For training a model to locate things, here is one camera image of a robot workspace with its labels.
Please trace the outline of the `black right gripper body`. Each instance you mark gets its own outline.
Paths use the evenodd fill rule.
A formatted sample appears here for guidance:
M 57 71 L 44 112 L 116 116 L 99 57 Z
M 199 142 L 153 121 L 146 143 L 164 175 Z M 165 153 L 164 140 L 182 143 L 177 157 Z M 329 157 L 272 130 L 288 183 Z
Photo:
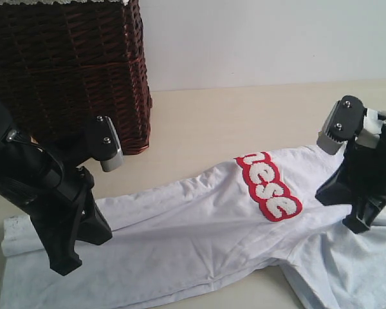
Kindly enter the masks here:
M 345 161 L 348 193 L 343 204 L 359 204 L 360 200 L 386 206 L 386 125 L 381 128 L 375 148 L 360 145 L 353 137 L 347 143 Z

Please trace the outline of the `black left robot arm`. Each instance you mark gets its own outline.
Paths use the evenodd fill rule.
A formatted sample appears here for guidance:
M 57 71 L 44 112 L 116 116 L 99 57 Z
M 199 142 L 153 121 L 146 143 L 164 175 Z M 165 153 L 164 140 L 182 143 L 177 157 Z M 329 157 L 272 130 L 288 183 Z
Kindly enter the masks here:
M 106 173 L 123 163 L 108 116 L 92 118 L 71 149 L 60 153 L 34 142 L 0 102 L 0 196 L 29 215 L 50 268 L 62 276 L 82 264 L 77 240 L 101 245 L 113 236 L 93 197 L 94 178 L 81 165 L 89 158 Z

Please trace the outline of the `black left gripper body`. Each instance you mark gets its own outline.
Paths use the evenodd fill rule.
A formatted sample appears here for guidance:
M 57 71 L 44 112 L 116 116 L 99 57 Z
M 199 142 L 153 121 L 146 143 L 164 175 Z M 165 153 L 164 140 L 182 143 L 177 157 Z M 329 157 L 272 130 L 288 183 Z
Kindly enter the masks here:
M 0 136 L 0 195 L 35 221 L 64 222 L 95 215 L 94 179 L 52 147 L 30 141 L 20 131 Z

